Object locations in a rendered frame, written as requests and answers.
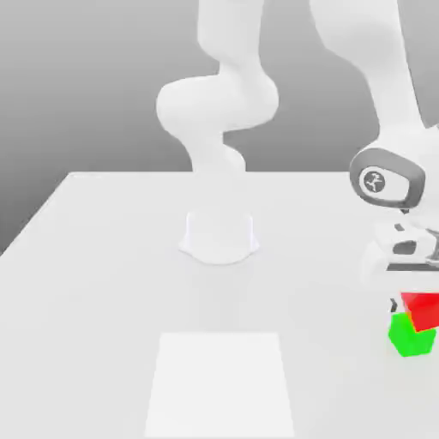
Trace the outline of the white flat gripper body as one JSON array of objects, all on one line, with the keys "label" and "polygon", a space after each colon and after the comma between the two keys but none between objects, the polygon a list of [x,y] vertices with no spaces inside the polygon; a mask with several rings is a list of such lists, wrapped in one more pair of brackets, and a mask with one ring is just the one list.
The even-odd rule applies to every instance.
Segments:
[{"label": "white flat gripper body", "polygon": [[420,256],[387,254],[376,242],[367,245],[359,276],[368,291],[439,292],[439,266]]}]

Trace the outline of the small red cube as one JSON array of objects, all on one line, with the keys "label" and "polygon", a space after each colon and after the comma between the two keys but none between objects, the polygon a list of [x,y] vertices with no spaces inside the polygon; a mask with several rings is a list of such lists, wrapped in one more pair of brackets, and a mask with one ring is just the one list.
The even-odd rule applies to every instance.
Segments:
[{"label": "small red cube", "polygon": [[439,293],[402,292],[400,295],[416,332],[439,327]]}]

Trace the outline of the small green cube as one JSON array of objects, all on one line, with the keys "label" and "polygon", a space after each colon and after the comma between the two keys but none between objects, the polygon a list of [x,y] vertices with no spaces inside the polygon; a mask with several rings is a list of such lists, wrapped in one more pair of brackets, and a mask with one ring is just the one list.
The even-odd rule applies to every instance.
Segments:
[{"label": "small green cube", "polygon": [[435,343],[436,329],[417,332],[407,313],[394,313],[390,319],[388,338],[402,357],[426,355]]}]

